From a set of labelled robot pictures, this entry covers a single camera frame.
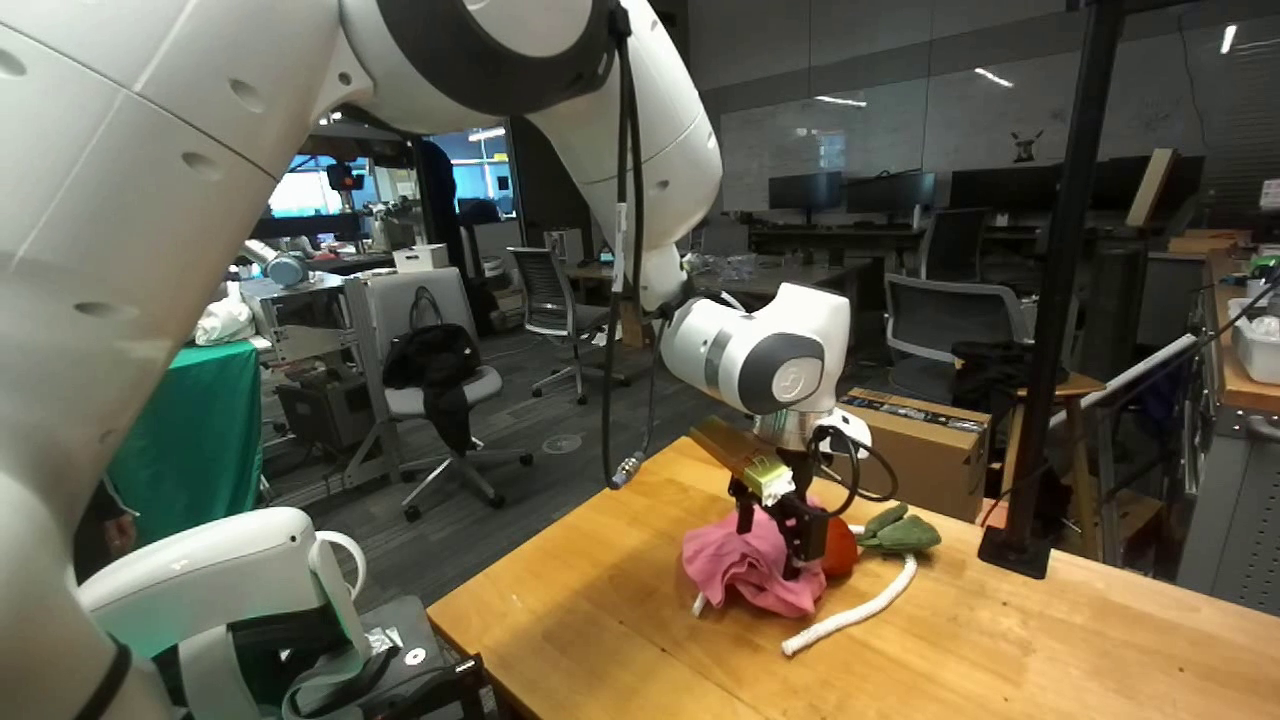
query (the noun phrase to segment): office chair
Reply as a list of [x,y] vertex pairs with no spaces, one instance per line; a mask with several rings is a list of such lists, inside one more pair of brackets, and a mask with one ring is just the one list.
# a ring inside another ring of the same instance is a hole
[[925,400],[951,404],[959,341],[1030,342],[1021,304],[1007,287],[884,275],[888,346],[905,357],[891,382]]
[[982,237],[988,208],[938,210],[920,242],[920,278],[982,282]]
[[[435,302],[434,305],[417,304],[416,318],[411,319],[410,314],[415,309],[415,299],[420,287],[428,288]],[[453,323],[465,327],[472,338],[476,337],[471,306],[467,302],[466,288],[458,269],[442,268],[421,273],[352,277],[347,278],[346,295],[351,307],[352,324],[356,328],[360,361],[365,370],[365,380],[369,384],[370,401],[374,407],[375,427],[370,430],[369,437],[381,439],[381,452],[390,457],[389,471],[398,471],[406,482],[416,473],[430,469],[426,479],[401,501],[404,519],[412,523],[420,518],[421,514],[413,500],[449,468],[461,470],[462,477],[484,495],[490,507],[502,507],[506,498],[480,475],[472,461],[481,459],[520,460],[521,465],[529,466],[534,462],[532,454],[522,448],[489,448],[480,439],[472,437],[472,450],[465,454],[447,450],[444,455],[406,462],[402,457],[397,427],[403,421],[424,419],[422,391],[419,388],[387,388],[381,382],[383,363],[392,340],[413,327],[436,322]],[[498,370],[481,365],[462,389],[467,398],[467,407],[475,407],[502,392],[502,375],[498,374]],[[366,452],[371,445],[366,439],[361,452]]]
[[543,387],[570,375],[577,383],[577,404],[586,405],[582,392],[582,360],[579,342],[603,327],[609,309],[579,305],[564,277],[564,266],[545,247],[508,247],[516,259],[520,282],[525,291],[525,329],[532,333],[563,338],[573,348],[573,361],[567,368],[554,370],[550,377],[534,383],[534,397],[543,396]]

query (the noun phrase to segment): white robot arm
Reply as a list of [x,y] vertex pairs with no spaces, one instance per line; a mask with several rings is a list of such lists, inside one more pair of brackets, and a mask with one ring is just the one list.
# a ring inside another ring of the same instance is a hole
[[[77,602],[69,539],[317,118],[352,104],[434,133],[527,115],[611,218],[612,5],[0,3],[0,137],[6,167],[23,169],[0,193],[0,333],[13,350],[0,355],[0,637],[20,659],[5,664],[5,716],[169,716],[145,659],[129,665]],[[713,201],[721,160],[662,23],[645,0],[622,6],[645,151],[646,187],[631,191],[646,199],[639,287],[653,309],[680,297],[673,243]],[[785,287],[755,320],[684,307],[663,356],[735,406],[820,415],[835,402],[847,304],[829,301],[822,318],[806,292]],[[795,322],[797,305],[812,320]],[[773,400],[755,389],[762,378]]]

